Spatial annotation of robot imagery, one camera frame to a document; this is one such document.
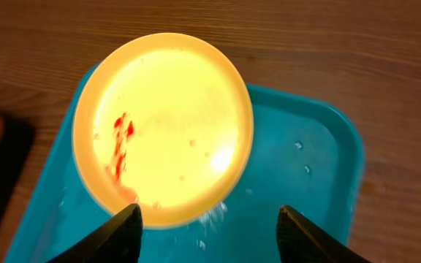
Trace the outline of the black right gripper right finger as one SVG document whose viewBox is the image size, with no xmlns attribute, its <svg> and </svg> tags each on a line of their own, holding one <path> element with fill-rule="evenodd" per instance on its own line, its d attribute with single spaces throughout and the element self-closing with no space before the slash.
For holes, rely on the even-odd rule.
<svg viewBox="0 0 421 263">
<path fill-rule="evenodd" d="M 279 209 L 276 242 L 282 263 L 370 263 L 289 205 Z"/>
</svg>

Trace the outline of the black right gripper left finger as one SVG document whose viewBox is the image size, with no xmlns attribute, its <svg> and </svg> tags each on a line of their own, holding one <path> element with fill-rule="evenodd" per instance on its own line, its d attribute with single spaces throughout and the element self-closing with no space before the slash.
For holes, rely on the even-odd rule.
<svg viewBox="0 0 421 263">
<path fill-rule="evenodd" d="M 142 235 L 140 206 L 130 204 L 49 263 L 137 263 Z"/>
</svg>

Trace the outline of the yellow-green plate with red stain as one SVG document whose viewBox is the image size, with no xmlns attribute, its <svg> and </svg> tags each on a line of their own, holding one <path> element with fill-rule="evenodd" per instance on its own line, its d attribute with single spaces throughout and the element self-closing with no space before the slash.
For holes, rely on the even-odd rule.
<svg viewBox="0 0 421 263">
<path fill-rule="evenodd" d="M 91 73 L 72 148 L 82 182 L 109 214 L 140 206 L 146 227 L 193 221 L 234 189 L 248 162 L 248 89 L 216 47 L 186 34 L 126 43 Z"/>
</svg>

